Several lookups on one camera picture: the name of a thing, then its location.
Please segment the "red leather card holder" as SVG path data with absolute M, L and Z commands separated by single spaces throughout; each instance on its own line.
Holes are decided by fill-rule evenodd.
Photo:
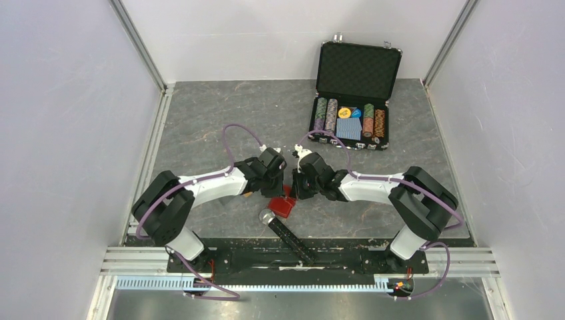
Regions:
M 290 185 L 283 185 L 284 195 L 281 197 L 274 197 L 269 201 L 267 208 L 270 209 L 276 216 L 287 219 L 290 212 L 296 205 L 296 199 L 291 197 L 292 187 Z

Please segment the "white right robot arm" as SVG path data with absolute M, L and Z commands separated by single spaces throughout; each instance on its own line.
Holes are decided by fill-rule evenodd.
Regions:
M 385 253 L 385 264 L 394 272 L 404 271 L 412 257 L 439 238 L 455 218 L 458 199 L 424 169 L 411 166 L 404 173 L 362 174 L 350 169 L 334 170 L 316 152 L 298 148 L 292 171 L 292 197 L 310 199 L 322 195 L 329 201 L 370 201 L 391 205 L 404 221 Z

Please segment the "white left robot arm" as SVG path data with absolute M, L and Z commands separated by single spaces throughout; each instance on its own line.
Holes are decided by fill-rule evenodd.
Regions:
M 159 173 L 131 208 L 142 239 L 181 254 L 192 271 L 209 264 L 205 244 L 186 222 L 191 209 L 223 197 L 259 192 L 267 198 L 284 195 L 286 161 L 281 149 L 261 147 L 261 154 L 233 166 L 196 176 Z

